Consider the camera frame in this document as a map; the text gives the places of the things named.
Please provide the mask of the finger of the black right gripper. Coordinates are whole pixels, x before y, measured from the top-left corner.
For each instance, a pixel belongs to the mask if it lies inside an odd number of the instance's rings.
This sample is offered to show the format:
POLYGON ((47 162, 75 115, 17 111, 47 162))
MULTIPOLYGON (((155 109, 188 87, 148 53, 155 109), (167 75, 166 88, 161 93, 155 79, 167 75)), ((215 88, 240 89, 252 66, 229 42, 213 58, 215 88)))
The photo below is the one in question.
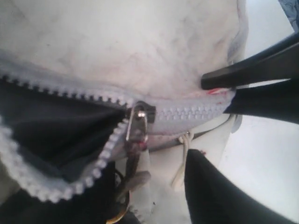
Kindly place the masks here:
POLYGON ((200 86, 204 90, 211 90, 298 78, 299 34, 294 33, 241 62, 204 74, 200 86))
POLYGON ((225 113, 298 124, 299 81, 289 79, 258 87, 238 89, 225 113))

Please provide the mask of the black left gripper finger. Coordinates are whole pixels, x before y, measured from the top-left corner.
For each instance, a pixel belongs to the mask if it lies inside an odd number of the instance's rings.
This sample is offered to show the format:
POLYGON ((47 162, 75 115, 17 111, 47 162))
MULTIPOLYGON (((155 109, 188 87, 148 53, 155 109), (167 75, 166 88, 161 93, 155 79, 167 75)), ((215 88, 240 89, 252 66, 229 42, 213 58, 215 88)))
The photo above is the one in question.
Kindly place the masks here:
POLYGON ((187 152, 185 196, 193 224, 290 224, 230 182, 199 150, 187 152))

